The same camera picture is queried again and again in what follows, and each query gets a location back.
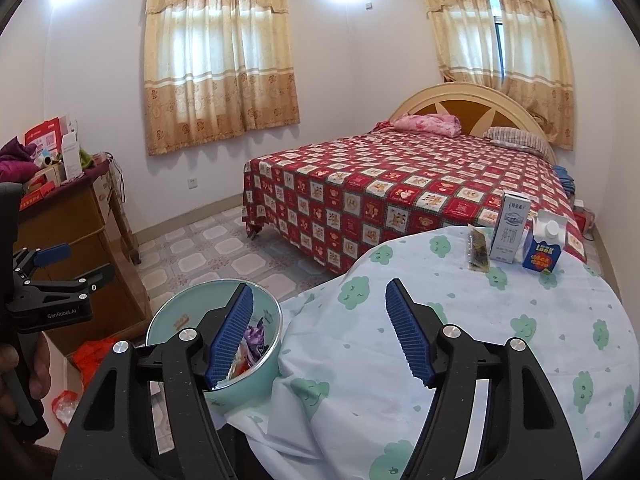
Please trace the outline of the purple snack wrapper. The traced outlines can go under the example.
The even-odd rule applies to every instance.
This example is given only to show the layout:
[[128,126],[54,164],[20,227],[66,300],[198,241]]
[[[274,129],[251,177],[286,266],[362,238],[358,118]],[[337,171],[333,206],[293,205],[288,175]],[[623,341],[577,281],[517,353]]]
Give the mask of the purple snack wrapper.
[[244,333],[244,342],[248,359],[252,364],[255,364],[269,348],[266,343],[266,329],[263,320],[259,320],[256,325],[247,326]]

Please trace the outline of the mint green trash bin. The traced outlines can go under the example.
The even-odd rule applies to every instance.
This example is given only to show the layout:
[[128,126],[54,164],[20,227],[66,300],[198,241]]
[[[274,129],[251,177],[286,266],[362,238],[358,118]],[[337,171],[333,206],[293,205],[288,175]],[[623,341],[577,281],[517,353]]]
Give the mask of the mint green trash bin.
[[270,395],[283,333],[282,309],[270,292],[228,278],[192,286],[160,307],[145,342],[185,333],[203,344],[192,370],[213,413],[227,415]]

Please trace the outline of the brown wooden cabinet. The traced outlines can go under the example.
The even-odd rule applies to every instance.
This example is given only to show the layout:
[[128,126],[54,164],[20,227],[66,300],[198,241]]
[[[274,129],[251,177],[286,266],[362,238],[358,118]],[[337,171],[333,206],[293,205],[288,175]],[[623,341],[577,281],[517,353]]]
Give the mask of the brown wooden cabinet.
[[152,318],[149,296],[137,265],[139,245],[132,234],[116,182],[116,165],[103,159],[85,174],[55,188],[20,212],[16,249],[70,245],[70,258],[40,269],[37,280],[79,278],[109,263],[114,278],[91,296],[93,318],[47,332],[63,356],[87,341],[142,336]]

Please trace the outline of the red plastic bag on floor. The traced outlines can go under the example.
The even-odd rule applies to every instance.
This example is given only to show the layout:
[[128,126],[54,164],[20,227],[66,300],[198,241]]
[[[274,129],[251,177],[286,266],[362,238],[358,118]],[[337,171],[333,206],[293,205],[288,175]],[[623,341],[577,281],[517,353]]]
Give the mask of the red plastic bag on floor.
[[114,337],[86,341],[70,356],[70,362],[79,370],[84,389],[88,388],[103,360],[117,341],[118,339]]

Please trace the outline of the light blue cloud tablecloth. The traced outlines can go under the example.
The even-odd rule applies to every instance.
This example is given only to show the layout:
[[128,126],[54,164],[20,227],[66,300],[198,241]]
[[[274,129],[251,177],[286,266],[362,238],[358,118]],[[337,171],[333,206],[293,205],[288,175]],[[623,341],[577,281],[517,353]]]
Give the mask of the light blue cloud tablecloth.
[[[612,288],[570,254],[551,273],[472,271],[467,236],[386,242],[285,301],[271,393],[228,417],[271,477],[637,475],[639,345]],[[444,323],[435,389],[411,373],[387,315],[394,278]]]

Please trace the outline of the purple clothes pile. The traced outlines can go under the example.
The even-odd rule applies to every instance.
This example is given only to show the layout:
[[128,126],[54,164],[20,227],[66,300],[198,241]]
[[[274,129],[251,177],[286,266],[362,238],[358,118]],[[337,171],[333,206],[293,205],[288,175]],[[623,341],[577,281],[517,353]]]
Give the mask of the purple clothes pile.
[[24,184],[39,170],[35,144],[23,145],[16,136],[0,150],[0,182]]

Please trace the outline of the dark small snack packet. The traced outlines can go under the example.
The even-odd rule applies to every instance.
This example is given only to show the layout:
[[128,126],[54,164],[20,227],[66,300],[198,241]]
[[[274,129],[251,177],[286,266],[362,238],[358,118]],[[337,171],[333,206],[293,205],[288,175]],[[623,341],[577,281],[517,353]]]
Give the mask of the dark small snack packet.
[[487,237],[476,226],[468,226],[466,262],[472,271],[487,273],[490,270]]

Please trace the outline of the white box on cabinet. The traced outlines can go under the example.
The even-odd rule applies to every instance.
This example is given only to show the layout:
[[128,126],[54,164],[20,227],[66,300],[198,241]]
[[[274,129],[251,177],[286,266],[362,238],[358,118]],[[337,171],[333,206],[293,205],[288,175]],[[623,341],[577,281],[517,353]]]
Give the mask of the white box on cabinet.
[[69,181],[76,180],[84,174],[80,159],[80,144],[77,132],[70,130],[62,136],[62,161],[65,177]]

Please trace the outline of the red box on cabinet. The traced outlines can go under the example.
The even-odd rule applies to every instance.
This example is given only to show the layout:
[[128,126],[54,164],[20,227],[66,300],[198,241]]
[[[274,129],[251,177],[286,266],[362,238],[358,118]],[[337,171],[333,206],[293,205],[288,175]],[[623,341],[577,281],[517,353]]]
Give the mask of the red box on cabinet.
[[69,128],[70,122],[66,115],[53,117],[28,130],[24,134],[23,144],[35,145],[35,156],[57,158],[62,155],[62,139]]

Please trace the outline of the tall grey milk carton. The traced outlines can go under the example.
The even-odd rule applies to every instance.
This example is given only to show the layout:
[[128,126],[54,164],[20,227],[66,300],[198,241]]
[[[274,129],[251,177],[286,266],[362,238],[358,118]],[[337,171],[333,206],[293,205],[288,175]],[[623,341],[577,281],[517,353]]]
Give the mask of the tall grey milk carton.
[[490,244],[491,260],[513,262],[520,247],[531,204],[530,199],[523,194],[515,192],[503,194]]

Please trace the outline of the bed with red checkered cover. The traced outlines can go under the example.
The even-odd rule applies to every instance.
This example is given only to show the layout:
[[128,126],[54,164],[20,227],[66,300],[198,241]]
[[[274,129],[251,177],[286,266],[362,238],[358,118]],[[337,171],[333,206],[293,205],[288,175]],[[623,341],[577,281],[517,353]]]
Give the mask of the bed with red checkered cover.
[[381,129],[256,157],[244,166],[248,234],[273,226],[341,274],[388,240],[443,226],[493,226],[506,192],[567,220],[567,249],[585,258],[582,232],[550,162],[485,138]]

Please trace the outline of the blue white milk carton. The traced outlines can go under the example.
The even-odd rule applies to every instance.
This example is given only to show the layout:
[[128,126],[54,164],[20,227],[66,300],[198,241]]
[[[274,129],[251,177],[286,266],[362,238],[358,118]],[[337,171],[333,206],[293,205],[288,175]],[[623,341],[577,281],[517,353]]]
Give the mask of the blue white milk carton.
[[551,273],[566,243],[567,218],[548,210],[538,210],[527,233],[522,266],[539,273]]

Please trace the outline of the pink pillow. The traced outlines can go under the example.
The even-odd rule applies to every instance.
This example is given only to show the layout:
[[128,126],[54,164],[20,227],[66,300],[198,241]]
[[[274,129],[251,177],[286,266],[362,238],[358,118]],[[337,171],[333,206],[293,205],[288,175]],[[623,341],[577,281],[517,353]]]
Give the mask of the pink pillow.
[[404,115],[393,120],[392,126],[397,131],[431,133],[447,138],[462,135],[459,118],[449,114]]

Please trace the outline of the stack of blue clothes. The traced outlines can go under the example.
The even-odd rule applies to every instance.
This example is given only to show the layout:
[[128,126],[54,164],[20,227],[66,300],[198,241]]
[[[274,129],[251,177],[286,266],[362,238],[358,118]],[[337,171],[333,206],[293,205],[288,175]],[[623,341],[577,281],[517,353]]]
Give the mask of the stack of blue clothes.
[[574,178],[568,173],[568,170],[559,165],[555,165],[553,170],[555,175],[558,177],[566,196],[573,196],[576,193],[576,185]]

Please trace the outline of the striped pillow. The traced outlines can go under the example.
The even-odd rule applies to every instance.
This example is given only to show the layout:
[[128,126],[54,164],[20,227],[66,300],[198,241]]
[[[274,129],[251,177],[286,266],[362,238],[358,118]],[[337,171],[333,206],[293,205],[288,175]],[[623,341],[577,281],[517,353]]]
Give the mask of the striped pillow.
[[490,127],[484,133],[484,138],[503,148],[517,148],[547,158],[552,155],[552,149],[541,136],[518,128]]

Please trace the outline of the cream wooden headboard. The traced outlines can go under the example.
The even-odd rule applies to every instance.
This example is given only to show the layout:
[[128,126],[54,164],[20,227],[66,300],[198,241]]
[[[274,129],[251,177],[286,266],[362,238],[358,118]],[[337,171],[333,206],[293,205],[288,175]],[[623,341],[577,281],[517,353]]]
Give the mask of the cream wooden headboard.
[[481,138],[490,127],[525,130],[547,142],[544,130],[518,102],[498,90],[470,82],[444,82],[416,92],[400,104],[388,120],[404,115],[448,114],[460,119],[462,132]]

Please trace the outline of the left beige curtain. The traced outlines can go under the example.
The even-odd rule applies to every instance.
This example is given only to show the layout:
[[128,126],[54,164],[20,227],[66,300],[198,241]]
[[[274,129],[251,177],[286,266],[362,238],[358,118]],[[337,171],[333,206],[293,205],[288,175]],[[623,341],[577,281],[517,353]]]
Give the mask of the left beige curtain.
[[288,0],[146,0],[151,156],[296,125]]

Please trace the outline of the beige curtain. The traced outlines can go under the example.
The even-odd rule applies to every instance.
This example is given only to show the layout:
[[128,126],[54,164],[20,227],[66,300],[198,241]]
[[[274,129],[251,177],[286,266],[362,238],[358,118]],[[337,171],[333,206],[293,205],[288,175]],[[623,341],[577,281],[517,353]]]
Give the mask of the beige curtain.
[[518,102],[547,141],[575,144],[573,63],[554,0],[424,0],[442,79]]
[[296,125],[288,0],[146,0],[151,156]]

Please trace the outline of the right beige curtain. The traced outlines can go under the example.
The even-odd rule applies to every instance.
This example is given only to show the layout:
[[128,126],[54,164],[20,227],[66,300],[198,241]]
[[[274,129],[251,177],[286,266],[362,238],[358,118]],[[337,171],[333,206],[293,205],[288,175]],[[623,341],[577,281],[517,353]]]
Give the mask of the right beige curtain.
[[573,63],[554,0],[424,0],[442,79],[518,102],[547,141],[575,144]]

